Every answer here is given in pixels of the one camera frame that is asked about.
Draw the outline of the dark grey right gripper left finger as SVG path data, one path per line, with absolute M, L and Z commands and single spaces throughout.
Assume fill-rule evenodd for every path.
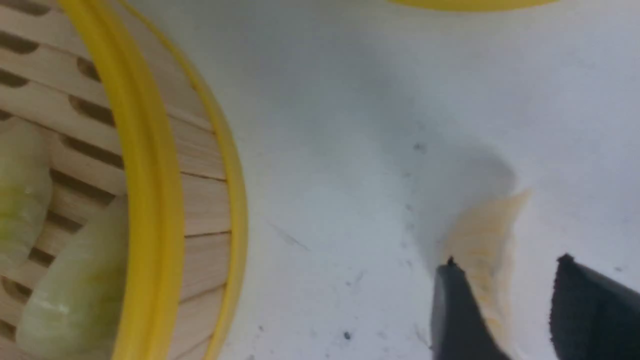
M 507 360 L 483 319 L 466 273 L 449 257 L 437 267 L 430 312 L 434 360 Z

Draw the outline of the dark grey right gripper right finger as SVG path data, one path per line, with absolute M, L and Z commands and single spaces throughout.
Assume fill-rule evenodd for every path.
M 550 339 L 559 360 L 638 360 L 640 295 L 569 254 L 557 260 Z

